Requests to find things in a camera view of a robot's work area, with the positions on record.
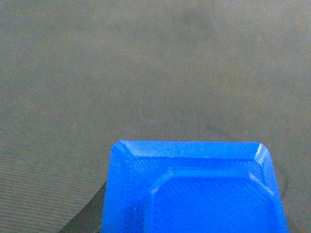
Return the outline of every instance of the blue plastic tray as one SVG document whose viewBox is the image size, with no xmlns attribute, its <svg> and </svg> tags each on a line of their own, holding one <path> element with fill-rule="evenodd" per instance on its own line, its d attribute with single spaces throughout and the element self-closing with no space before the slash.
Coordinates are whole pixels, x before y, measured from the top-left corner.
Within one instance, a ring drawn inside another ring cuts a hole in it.
<svg viewBox="0 0 311 233">
<path fill-rule="evenodd" d="M 260 143 L 120 141 L 102 233 L 287 233 Z"/>
</svg>

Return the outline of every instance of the gray fabric surface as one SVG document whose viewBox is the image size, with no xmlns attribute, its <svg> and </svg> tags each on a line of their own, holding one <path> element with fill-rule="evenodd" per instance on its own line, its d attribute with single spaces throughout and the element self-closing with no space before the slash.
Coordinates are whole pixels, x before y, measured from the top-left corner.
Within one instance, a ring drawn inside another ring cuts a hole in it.
<svg viewBox="0 0 311 233">
<path fill-rule="evenodd" d="M 260 141 L 311 231 L 309 1 L 1 1 L 0 232 L 56 232 L 119 139 Z"/>
</svg>

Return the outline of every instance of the gray carpet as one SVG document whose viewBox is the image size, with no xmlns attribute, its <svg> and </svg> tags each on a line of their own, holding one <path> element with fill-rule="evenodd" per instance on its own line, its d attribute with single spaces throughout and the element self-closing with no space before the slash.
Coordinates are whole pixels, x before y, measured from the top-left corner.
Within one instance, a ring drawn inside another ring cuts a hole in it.
<svg viewBox="0 0 311 233">
<path fill-rule="evenodd" d="M 270 149 L 284 208 L 311 231 L 310 12 L 306 0 L 1 1 L 0 232 L 61 229 L 120 139 L 228 137 Z"/>
</svg>

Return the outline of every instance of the blue plastic container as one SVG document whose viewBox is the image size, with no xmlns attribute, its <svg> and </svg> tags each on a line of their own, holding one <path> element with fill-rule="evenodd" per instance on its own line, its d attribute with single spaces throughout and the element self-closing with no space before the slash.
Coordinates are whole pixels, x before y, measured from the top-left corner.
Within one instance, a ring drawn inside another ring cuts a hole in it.
<svg viewBox="0 0 311 233">
<path fill-rule="evenodd" d="M 287 233 L 261 143 L 120 141 L 102 233 Z"/>
</svg>

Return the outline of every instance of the blue tray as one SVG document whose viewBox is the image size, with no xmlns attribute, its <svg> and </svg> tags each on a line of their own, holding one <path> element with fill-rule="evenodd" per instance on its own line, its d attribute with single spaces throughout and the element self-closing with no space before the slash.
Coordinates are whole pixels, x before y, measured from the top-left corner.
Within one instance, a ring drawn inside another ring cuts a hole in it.
<svg viewBox="0 0 311 233">
<path fill-rule="evenodd" d="M 102 233 L 287 233 L 261 143 L 120 141 Z"/>
</svg>

